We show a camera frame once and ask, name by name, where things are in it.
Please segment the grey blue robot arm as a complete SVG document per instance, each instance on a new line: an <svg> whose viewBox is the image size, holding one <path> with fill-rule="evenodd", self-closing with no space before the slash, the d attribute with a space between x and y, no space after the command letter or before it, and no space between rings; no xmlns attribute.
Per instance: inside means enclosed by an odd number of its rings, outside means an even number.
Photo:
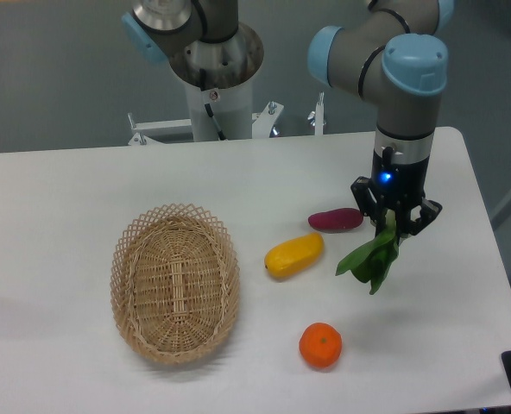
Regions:
<svg viewBox="0 0 511 414"><path fill-rule="evenodd" d="M447 82L448 51L436 33L453 9L451 1L371 1L362 26L322 28L307 52L315 79L377 108L372 172L351 190L377 230L393 216L399 238L442 209L424 184ZM186 87L196 141L254 136L251 83L264 50L237 2L136 1L122 23L145 59L167 62Z"/></svg>

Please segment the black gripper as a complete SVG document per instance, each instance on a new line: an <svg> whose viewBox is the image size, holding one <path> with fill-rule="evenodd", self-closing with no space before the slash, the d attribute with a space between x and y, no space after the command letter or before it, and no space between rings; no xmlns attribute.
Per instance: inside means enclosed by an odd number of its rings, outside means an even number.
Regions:
<svg viewBox="0 0 511 414"><path fill-rule="evenodd" d="M431 224L443 206L425 196L424 185L434 131L402 136L375 130L371 179L358 177L350 186L360 212L375 226L386 224L387 208L397 208L397 236L414 236ZM412 211L419 207L418 216Z"/></svg>

